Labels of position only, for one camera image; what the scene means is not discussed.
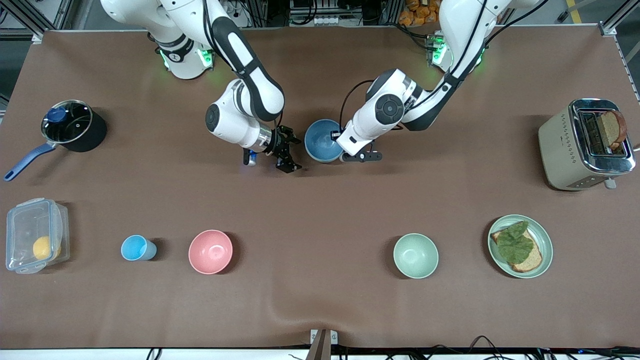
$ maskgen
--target plate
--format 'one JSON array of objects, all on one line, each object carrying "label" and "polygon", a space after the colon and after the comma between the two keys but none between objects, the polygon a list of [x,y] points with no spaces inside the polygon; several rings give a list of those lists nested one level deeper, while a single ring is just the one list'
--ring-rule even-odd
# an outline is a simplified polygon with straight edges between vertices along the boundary
[{"label": "plate", "polygon": [[[509,266],[509,263],[507,263],[507,261],[502,258],[500,252],[498,251],[498,245],[491,238],[491,234],[496,233],[500,230],[504,230],[507,227],[521,221],[529,222],[529,233],[531,234],[533,240],[538,244],[538,248],[540,248],[540,254],[542,254],[542,264],[540,264],[540,266],[531,270],[530,272],[513,271],[511,266]],[[549,266],[551,266],[551,261],[554,258],[554,248],[551,245],[551,238],[549,238],[549,234],[547,234],[545,228],[532,218],[515,214],[503,216],[496,220],[493,225],[491,225],[491,229],[489,229],[489,235],[487,237],[491,257],[493,258],[495,263],[504,270],[504,272],[511,276],[519,277],[521,279],[532,279],[544,274]]]}]

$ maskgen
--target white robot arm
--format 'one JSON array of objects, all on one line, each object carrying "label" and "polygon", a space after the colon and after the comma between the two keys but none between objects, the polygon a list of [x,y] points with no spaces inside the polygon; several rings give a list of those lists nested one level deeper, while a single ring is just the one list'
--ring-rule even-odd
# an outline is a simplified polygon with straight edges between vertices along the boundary
[{"label": "white robot arm", "polygon": [[[285,126],[272,130],[257,120],[271,122],[282,114],[282,88],[266,72],[218,0],[101,1],[105,11],[117,21],[147,28],[161,49],[165,48],[165,42],[174,45],[181,39],[213,48],[239,79],[229,83],[222,96],[209,106],[205,115],[207,129],[243,147],[245,165],[254,165],[256,154],[265,152],[278,158],[276,167],[284,172],[300,168],[289,154],[290,143],[300,143],[293,130]],[[187,61],[187,57],[181,56],[180,60]],[[205,70],[198,69],[192,71],[197,72],[195,76],[182,77],[174,71],[178,65],[170,66],[179,78],[193,78]]]},{"label": "white robot arm", "polygon": [[538,0],[442,0],[440,26],[453,62],[432,92],[399,69],[385,71],[371,84],[366,103],[336,140],[351,156],[399,122],[410,131],[427,129],[476,65],[486,37],[507,7],[529,7]]},{"label": "white robot arm", "polygon": [[179,79],[193,79],[211,64],[202,55],[209,46],[185,36],[157,0],[100,0],[117,22],[141,26],[158,44],[169,70]]}]

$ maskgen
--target plastic cup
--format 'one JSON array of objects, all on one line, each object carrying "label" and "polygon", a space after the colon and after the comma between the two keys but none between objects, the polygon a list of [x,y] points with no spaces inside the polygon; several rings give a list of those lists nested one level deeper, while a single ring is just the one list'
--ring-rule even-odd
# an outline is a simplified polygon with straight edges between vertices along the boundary
[{"label": "plastic cup", "polygon": [[156,255],[156,245],[142,235],[131,235],[120,247],[123,258],[129,261],[143,261],[152,259]]}]

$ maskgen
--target brown tablecloth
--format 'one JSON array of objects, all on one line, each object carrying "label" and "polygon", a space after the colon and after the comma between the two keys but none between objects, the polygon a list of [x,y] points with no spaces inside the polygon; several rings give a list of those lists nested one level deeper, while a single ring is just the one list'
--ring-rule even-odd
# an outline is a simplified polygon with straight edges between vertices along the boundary
[{"label": "brown tablecloth", "polygon": [[[386,69],[425,88],[441,77],[393,28],[246,34],[300,138]],[[0,127],[3,169],[43,142],[40,119],[58,101],[86,101],[109,133],[0,184],[1,213],[34,197],[68,206],[72,242],[70,261],[40,274],[0,271],[0,347],[265,347],[308,342],[316,328],[359,347],[463,347],[480,334],[501,347],[640,345],[640,172],[615,191],[553,191],[537,139],[579,97],[614,101],[640,139],[613,38],[590,26],[509,29],[431,128],[376,142],[382,162],[320,164],[299,145],[305,168],[289,175],[262,155],[242,166],[241,148],[206,130],[206,108],[234,79],[222,61],[183,81],[154,47],[141,32],[47,33],[31,46]],[[511,213],[552,238],[539,278],[508,277],[488,255],[489,226]],[[223,275],[189,265],[205,229],[234,243]],[[412,232],[440,251],[427,279],[401,277],[391,260]],[[157,243],[155,260],[122,259],[136,233]]]}]

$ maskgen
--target toaster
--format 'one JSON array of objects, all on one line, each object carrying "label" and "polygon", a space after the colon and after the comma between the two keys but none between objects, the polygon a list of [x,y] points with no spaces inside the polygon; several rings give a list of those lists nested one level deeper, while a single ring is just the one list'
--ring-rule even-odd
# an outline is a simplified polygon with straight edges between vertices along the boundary
[{"label": "toaster", "polygon": [[616,177],[634,169],[629,137],[612,151],[600,134],[597,118],[609,110],[619,111],[609,100],[577,99],[540,127],[542,163],[554,188],[578,191],[604,183],[613,189]]}]

